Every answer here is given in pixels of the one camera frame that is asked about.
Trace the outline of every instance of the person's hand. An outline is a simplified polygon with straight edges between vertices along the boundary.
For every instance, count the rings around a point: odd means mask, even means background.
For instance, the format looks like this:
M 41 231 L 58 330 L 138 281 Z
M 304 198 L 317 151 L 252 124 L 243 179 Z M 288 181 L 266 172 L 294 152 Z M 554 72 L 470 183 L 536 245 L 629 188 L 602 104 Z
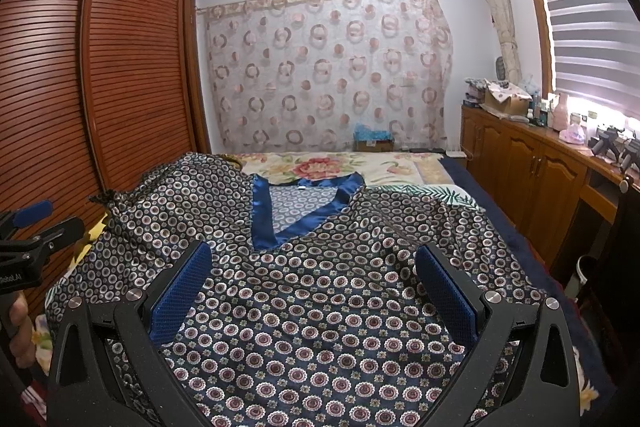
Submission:
M 23 369 L 33 365 L 36 360 L 36 346 L 31 342 L 33 325 L 28 311 L 27 299 L 20 292 L 17 294 L 17 299 L 15 299 L 11 309 L 9 309 L 9 318 L 12 324 L 18 328 L 18 332 L 9 343 L 9 348 L 15 357 L 16 365 Z

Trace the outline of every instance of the wooden desk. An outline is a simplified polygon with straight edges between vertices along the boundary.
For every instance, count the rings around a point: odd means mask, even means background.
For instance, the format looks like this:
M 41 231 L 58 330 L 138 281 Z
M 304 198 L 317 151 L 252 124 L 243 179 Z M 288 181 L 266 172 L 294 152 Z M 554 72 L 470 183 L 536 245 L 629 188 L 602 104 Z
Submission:
M 620 169 L 588 147 L 560 141 L 552 129 L 500 120 L 482 109 L 463 107 L 461 146 L 468 171 L 551 274 L 566 282 L 598 219 L 613 222 Z

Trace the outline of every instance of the striped roller blind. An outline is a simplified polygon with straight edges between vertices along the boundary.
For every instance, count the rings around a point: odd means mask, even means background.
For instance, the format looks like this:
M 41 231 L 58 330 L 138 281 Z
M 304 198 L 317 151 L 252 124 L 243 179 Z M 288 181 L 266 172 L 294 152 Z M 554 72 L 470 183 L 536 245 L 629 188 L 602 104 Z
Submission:
M 627 0 L 546 0 L 555 88 L 640 117 L 640 22 Z

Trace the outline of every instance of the pink vase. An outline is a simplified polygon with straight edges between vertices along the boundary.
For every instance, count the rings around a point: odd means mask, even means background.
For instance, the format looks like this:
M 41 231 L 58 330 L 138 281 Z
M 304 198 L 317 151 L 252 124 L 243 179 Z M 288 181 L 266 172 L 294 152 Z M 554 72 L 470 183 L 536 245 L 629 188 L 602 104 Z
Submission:
M 566 103 L 569 100 L 569 95 L 566 93 L 560 94 L 560 100 L 558 105 L 553 110 L 554 115 L 554 130 L 560 132 L 569 127 L 569 108 Z

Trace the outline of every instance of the louvered door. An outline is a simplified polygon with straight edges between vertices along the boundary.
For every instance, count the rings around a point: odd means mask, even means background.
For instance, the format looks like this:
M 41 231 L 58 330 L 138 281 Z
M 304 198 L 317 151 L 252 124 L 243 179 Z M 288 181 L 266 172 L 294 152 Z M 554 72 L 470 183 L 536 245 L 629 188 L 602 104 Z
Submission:
M 54 213 L 41 228 L 72 215 L 94 223 L 102 214 L 87 200 L 100 189 L 81 110 L 81 3 L 0 1 L 0 209 L 49 198 Z M 45 284 L 26 292 L 32 312 L 71 254 L 53 256 Z
M 195 150 L 184 73 L 182 0 L 91 0 L 88 74 L 94 143 L 109 188 Z

